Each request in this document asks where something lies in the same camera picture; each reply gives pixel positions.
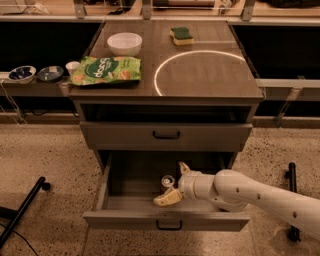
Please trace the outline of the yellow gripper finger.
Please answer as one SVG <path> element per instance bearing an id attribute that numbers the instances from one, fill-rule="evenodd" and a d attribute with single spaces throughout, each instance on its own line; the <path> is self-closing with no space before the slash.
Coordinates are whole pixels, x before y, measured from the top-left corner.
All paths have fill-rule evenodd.
<path id="1" fill-rule="evenodd" d="M 173 187 L 169 188 L 164 194 L 153 199 L 155 205 L 166 207 L 180 202 L 183 199 L 181 192 Z"/>
<path id="2" fill-rule="evenodd" d="M 180 173 L 182 175 L 190 172 L 189 166 L 186 163 L 182 162 L 182 161 L 179 162 L 179 167 L 180 167 Z"/>

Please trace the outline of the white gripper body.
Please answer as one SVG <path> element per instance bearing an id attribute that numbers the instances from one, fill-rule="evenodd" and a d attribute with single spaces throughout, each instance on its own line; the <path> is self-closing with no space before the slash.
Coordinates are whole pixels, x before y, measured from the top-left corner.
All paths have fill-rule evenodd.
<path id="1" fill-rule="evenodd" d="M 184 198 L 210 201 L 216 196 L 214 179 L 214 175 L 199 171 L 186 172 L 178 181 L 178 190 Z"/>

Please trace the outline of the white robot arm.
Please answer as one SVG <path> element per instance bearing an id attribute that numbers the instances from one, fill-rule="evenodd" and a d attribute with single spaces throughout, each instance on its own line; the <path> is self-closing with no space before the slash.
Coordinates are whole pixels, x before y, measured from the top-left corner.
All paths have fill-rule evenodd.
<path id="1" fill-rule="evenodd" d="M 315 239 L 320 239 L 320 200 L 260 183 L 240 172 L 223 169 L 215 175 L 191 170 L 179 163 L 181 177 L 156 197 L 155 205 L 165 207 L 184 198 L 206 200 L 218 208 L 241 212 L 255 205 Z"/>

